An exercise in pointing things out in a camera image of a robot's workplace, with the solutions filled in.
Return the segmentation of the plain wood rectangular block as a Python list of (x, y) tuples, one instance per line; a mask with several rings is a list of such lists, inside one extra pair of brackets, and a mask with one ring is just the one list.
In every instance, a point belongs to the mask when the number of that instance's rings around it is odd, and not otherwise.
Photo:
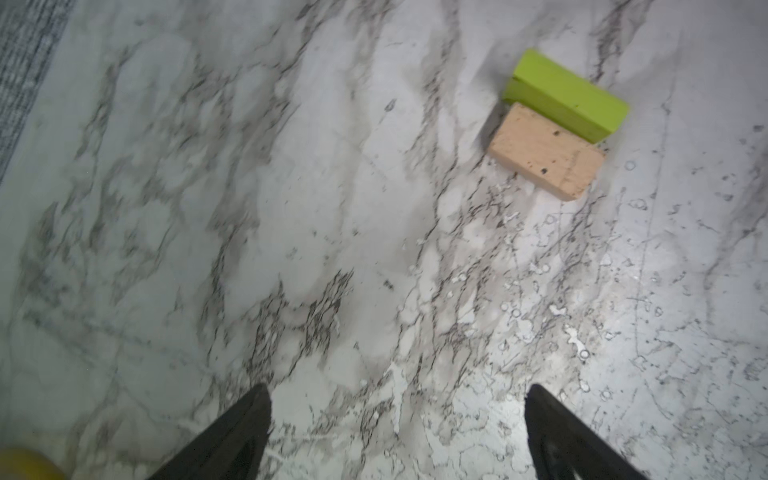
[(520, 103), (510, 108), (488, 154), (562, 201), (579, 199), (605, 161), (600, 148)]

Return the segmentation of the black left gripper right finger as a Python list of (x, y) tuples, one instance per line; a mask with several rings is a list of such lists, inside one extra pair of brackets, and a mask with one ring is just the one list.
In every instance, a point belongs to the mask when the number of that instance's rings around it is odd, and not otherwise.
[(526, 395), (524, 417), (539, 479), (645, 477), (540, 384)]

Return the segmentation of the lime green rectangular block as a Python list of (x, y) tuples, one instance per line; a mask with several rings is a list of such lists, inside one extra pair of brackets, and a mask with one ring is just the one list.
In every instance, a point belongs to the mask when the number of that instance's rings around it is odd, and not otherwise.
[(502, 99), (520, 103), (592, 144), (615, 133), (630, 111), (624, 100), (534, 49), (522, 54)]

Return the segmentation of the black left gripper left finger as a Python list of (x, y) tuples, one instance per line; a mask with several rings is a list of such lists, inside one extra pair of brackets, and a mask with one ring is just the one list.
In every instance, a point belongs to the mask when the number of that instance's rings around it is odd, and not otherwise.
[(267, 386), (255, 385), (150, 479), (256, 478), (268, 443), (271, 407)]

